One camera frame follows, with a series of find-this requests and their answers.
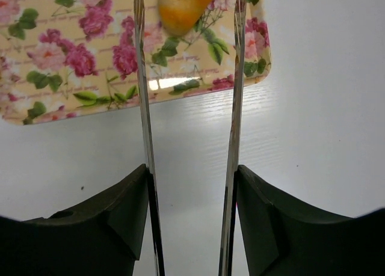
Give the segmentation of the metal serving tongs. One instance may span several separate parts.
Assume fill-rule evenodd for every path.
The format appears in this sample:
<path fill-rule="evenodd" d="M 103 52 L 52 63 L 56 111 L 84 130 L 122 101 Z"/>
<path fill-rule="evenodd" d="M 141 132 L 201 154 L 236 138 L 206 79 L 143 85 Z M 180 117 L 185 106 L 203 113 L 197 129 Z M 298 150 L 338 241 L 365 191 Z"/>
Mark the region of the metal serving tongs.
<path fill-rule="evenodd" d="M 236 47 L 235 83 L 233 87 L 232 125 L 229 137 L 226 188 L 221 228 L 220 260 L 218 269 L 220 276 L 227 276 L 232 274 L 237 188 L 235 176 L 239 162 L 242 100 L 244 91 L 246 3 L 247 0 L 236 0 L 234 11 Z M 161 225 L 159 219 L 158 192 L 156 186 L 155 158 L 153 151 L 152 127 L 149 109 L 149 95 L 147 87 L 148 81 L 146 78 L 146 65 L 143 53 L 144 18 L 144 0 L 134 0 L 135 48 L 138 62 L 138 92 L 140 100 L 144 151 L 146 155 L 147 169 L 150 181 L 149 204 L 155 268 L 157 275 L 165 275 Z"/>

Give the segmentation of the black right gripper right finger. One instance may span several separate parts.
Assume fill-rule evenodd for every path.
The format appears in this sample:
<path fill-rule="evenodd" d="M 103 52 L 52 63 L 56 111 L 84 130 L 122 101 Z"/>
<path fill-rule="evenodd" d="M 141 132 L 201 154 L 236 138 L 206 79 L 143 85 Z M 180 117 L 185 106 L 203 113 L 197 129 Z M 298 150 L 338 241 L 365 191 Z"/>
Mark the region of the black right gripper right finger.
<path fill-rule="evenodd" d="M 384 209 L 350 218 L 308 204 L 244 165 L 237 206 L 250 275 L 384 275 Z"/>

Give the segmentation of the striped orange bread roll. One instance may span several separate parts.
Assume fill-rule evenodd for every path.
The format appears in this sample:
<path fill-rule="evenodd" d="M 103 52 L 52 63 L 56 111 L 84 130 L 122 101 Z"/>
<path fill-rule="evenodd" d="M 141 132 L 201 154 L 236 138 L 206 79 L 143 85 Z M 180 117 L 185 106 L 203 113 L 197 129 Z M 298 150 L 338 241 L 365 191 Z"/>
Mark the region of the striped orange bread roll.
<path fill-rule="evenodd" d="M 161 23 L 170 35 L 187 34 L 212 0 L 158 0 Z"/>

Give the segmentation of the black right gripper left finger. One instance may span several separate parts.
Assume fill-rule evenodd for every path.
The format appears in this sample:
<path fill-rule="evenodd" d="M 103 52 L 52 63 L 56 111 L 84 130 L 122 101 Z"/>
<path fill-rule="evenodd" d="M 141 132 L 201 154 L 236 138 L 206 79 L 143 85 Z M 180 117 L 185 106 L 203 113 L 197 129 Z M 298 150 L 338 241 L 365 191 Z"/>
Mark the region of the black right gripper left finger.
<path fill-rule="evenodd" d="M 1 275 L 132 275 L 147 218 L 147 176 L 140 165 L 49 218 L 1 217 Z"/>

